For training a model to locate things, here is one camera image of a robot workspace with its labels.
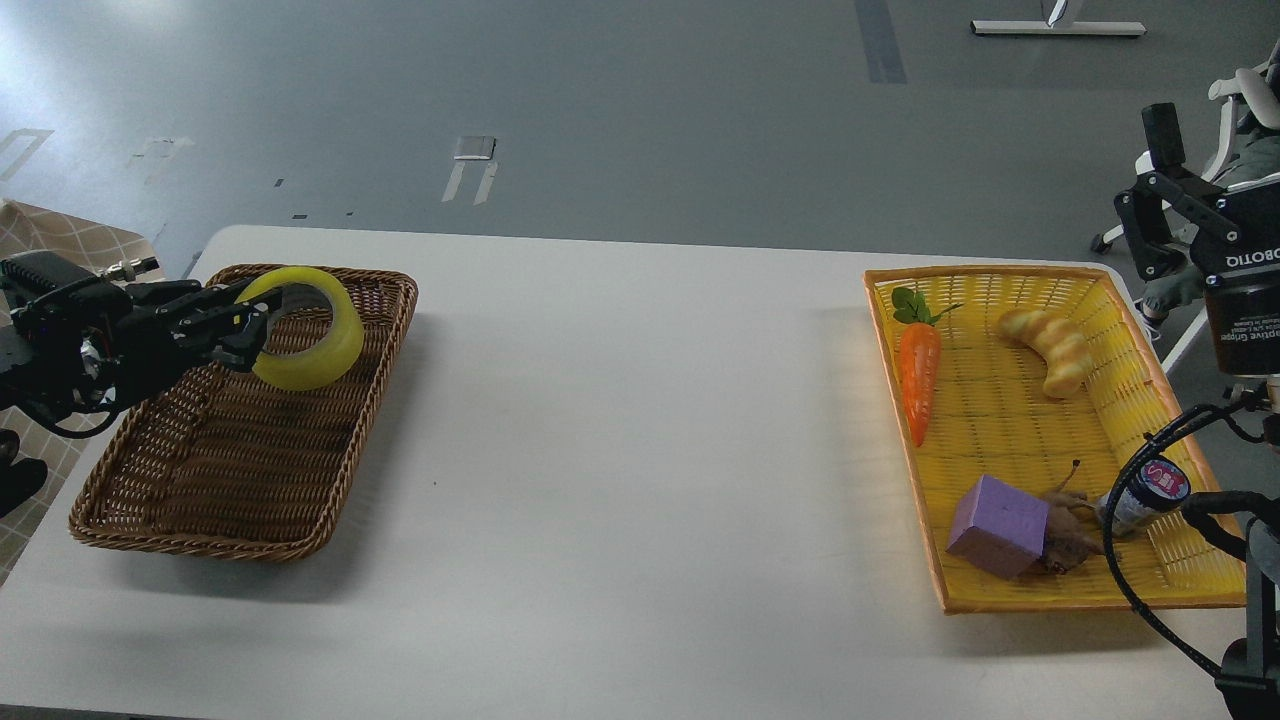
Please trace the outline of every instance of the gray floor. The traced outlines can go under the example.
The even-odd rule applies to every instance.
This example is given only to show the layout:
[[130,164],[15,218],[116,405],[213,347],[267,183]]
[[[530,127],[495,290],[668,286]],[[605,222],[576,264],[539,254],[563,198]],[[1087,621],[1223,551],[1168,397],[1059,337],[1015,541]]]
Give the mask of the gray floor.
[[[26,161],[41,133],[0,152],[0,195],[147,234],[172,275],[237,223],[1098,260],[1139,110],[1175,102],[1198,167],[1216,147],[1206,88],[1262,60],[1280,4],[1085,8],[1144,22],[1139,40],[969,32],[1038,13],[6,0],[0,140],[52,132]],[[483,204],[483,164],[442,202],[462,135],[499,138]],[[1140,288],[1123,243],[1105,261]],[[1184,405],[1229,380],[1203,338],[1172,379]],[[1202,442],[1224,484],[1275,492],[1275,457]]]

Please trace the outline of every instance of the wicker basket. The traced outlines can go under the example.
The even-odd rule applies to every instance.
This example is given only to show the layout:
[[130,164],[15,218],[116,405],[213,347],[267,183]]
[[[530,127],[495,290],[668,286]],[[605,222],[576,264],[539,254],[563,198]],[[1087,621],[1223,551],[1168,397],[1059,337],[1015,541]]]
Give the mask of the wicker basket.
[[[1110,275],[1076,266],[942,266],[873,270],[864,282],[943,611],[1128,609],[1102,557],[1065,575],[1028,571],[1002,580],[946,552],[956,505],[983,473],[1041,495],[1079,459],[1069,489],[1096,498],[1111,488],[1143,433],[1178,415],[1169,380]],[[942,364],[922,447],[910,441],[896,379],[896,348],[906,327],[893,319],[897,286],[923,292],[933,311],[964,304],[938,323]],[[1043,395],[1039,356],[993,334],[996,319],[1012,307],[1050,310],[1084,331],[1096,365],[1084,392],[1065,401]],[[1193,489],[1217,489],[1194,439],[1165,455],[1183,468]],[[1085,520],[1085,528],[1101,538],[1096,520]],[[1152,607],[1244,605],[1243,566],[1176,512],[1146,536],[1117,541],[1116,548],[1125,577]]]
[[[234,265],[210,283],[276,265]],[[365,325],[356,365],[308,392],[212,364],[134,407],[70,514],[78,541],[115,550],[285,562],[323,547],[408,329],[417,286],[380,270],[323,268]],[[268,350],[297,352],[328,332],[328,310],[283,318]]]

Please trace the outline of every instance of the brown wicker basket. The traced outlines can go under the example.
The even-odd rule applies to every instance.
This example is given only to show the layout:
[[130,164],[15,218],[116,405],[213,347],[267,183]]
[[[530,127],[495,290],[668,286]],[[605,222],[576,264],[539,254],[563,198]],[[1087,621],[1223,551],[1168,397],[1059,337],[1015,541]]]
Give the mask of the brown wicker basket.
[[[210,283],[278,265],[234,265]],[[412,278],[321,268],[365,325],[356,365],[330,386],[288,392],[212,364],[134,407],[70,514],[95,547],[287,562],[330,538],[417,301]],[[268,350],[297,352],[328,332],[328,310],[283,318]]]

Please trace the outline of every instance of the yellow plastic basket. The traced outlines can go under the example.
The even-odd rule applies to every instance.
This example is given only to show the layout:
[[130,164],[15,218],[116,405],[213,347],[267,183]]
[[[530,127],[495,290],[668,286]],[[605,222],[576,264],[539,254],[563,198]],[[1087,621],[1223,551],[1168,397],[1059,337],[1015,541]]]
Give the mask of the yellow plastic basket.
[[[956,505],[983,473],[1038,496],[1057,486],[1079,459],[1068,489],[1096,498],[1142,446],[1143,433],[1180,413],[1110,275],[1080,266],[966,265],[872,270],[864,282],[942,610],[950,615],[1128,609],[1101,556],[1065,575],[1033,569],[1004,580],[946,552]],[[964,304],[937,325],[942,363],[922,447],[910,439],[897,382],[897,342],[906,327],[893,319],[891,293],[899,286],[923,292],[934,313]],[[1083,392],[1068,400],[1043,395],[1041,357],[995,334],[996,319],[1014,307],[1044,309],[1080,327],[1094,361]],[[1187,473],[1194,491],[1217,489],[1193,438],[1165,455]],[[1097,521],[1084,524],[1101,541]],[[1152,607],[1244,605],[1240,562],[1204,542],[1176,512],[1146,536],[1117,541],[1116,548],[1125,578]]]

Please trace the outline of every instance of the yellow tape roll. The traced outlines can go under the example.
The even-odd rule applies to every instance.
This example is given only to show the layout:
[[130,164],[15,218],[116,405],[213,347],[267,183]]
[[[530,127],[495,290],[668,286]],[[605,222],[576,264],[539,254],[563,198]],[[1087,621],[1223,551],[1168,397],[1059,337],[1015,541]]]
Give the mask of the yellow tape roll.
[[306,284],[319,290],[333,307],[333,325],[320,342],[289,355],[262,352],[253,364],[253,374],[280,389],[315,389],[340,378],[360,357],[365,345],[365,327],[360,323],[351,295],[338,278],[315,268],[279,268],[250,283],[237,302],[252,300],[284,284]]

